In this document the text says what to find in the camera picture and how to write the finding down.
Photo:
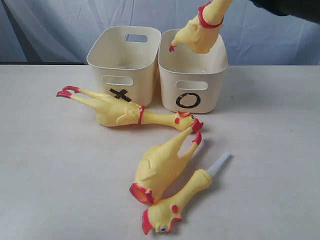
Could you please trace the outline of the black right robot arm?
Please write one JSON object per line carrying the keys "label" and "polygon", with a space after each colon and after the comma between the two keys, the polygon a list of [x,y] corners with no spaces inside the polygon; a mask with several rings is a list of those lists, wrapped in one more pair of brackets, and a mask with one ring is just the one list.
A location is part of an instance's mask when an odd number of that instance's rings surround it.
{"label": "black right robot arm", "polygon": [[320,23],[319,0],[251,0],[258,8],[262,8],[277,16],[294,16],[309,22]]}

